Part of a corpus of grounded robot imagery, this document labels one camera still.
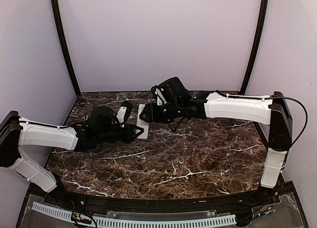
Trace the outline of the white remote control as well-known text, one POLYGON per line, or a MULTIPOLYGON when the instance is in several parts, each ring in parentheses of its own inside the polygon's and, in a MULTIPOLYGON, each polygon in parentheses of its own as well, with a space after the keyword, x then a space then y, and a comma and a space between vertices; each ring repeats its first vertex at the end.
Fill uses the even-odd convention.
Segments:
POLYGON ((139 104, 138 106, 138 114, 137 114, 137 123, 136 125, 142 128, 144 131, 140 134, 137 138, 138 139, 147 139, 149 134, 149 123, 145 122, 144 120, 140 119, 140 115, 144 110, 145 104, 139 104))

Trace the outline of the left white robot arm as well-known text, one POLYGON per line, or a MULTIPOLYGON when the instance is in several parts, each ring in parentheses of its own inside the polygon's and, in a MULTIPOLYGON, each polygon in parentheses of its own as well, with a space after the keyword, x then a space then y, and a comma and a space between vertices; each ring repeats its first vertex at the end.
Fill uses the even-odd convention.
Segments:
POLYGON ((57 175, 30 158, 22 146, 87 152, 102 143, 131 143, 135 139, 146 139, 149 132, 147 122, 137 119, 136 125, 127 123, 132 107, 128 101, 123 102, 117 113, 106 106, 96 107, 85 122, 67 126, 31 121, 20 117, 17 111, 10 111, 0 124, 0 165, 16 171, 50 193, 51 199, 59 206, 66 206, 70 196, 62 189, 57 175))

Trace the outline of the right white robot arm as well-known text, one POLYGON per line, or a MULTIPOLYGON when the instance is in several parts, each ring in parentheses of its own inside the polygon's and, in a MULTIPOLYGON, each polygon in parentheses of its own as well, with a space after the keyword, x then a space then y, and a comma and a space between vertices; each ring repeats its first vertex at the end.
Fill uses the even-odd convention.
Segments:
POLYGON ((273 95, 244 96, 216 91, 198 91, 191 95, 178 77, 172 77, 151 88, 154 103, 140 104, 137 126, 149 132, 151 122, 170 124, 176 118, 230 118, 269 126, 268 151, 253 201, 263 205, 272 197, 272 190, 287 156, 296 142, 292 138, 293 119, 287 105, 288 97, 275 91, 273 95))

